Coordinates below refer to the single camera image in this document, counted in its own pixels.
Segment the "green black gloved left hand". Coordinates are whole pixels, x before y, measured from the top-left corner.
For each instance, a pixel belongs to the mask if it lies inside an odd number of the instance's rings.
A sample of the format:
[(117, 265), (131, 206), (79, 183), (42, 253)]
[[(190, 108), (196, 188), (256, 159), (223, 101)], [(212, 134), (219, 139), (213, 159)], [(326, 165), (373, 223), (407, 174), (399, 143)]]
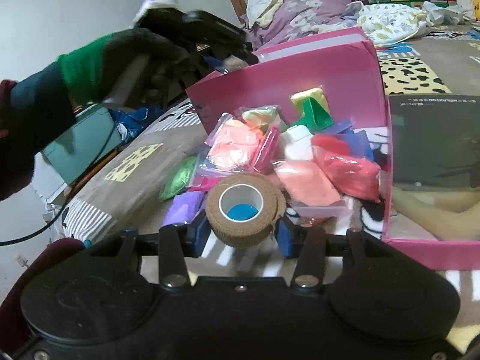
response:
[(164, 66), (181, 61), (186, 52), (146, 28), (130, 28), (60, 55), (57, 62), (70, 99), (86, 105), (106, 98), (128, 65), (141, 55)]

